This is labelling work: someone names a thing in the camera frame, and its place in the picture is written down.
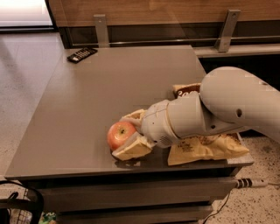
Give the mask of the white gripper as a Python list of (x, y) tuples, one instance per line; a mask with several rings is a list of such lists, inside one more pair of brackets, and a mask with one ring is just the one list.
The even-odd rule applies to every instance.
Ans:
[(127, 161), (141, 158), (151, 153), (156, 145), (159, 148), (167, 148), (179, 142), (179, 138), (172, 130), (168, 116), (169, 101), (164, 100), (145, 109), (136, 110), (121, 117), (120, 122), (129, 122), (143, 135), (134, 133), (127, 141), (112, 152), (112, 156)]

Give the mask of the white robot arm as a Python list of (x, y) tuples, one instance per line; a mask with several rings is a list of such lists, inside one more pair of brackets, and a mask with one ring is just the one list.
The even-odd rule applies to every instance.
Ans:
[(186, 137), (255, 130), (279, 142), (280, 92), (245, 70), (218, 67), (203, 78), (199, 91), (155, 103), (140, 118), (128, 115), (123, 120), (135, 124), (138, 131), (112, 152), (122, 161)]

